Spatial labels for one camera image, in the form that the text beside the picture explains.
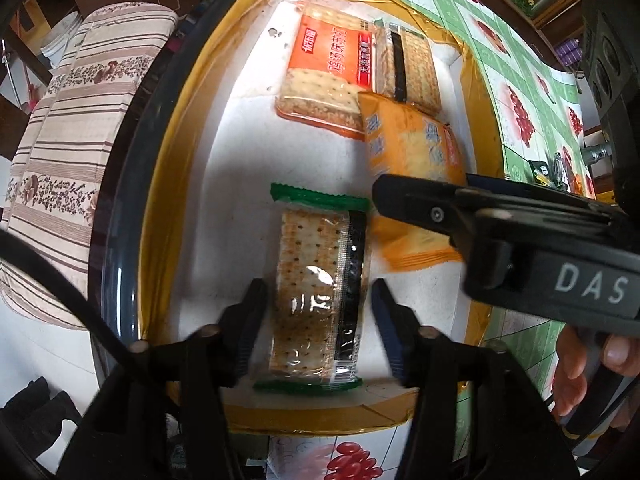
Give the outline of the person's right hand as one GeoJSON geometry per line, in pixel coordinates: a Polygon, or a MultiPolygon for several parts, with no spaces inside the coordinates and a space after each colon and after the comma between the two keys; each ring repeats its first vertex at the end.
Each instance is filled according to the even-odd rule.
{"type": "MultiPolygon", "coordinates": [[[[566,416],[584,400],[588,389],[585,370],[587,348],[574,327],[565,325],[555,345],[558,355],[552,393],[556,420],[566,416]]],[[[634,377],[640,370],[640,346],[637,338],[610,335],[601,351],[601,362],[617,374],[634,377]]]]}

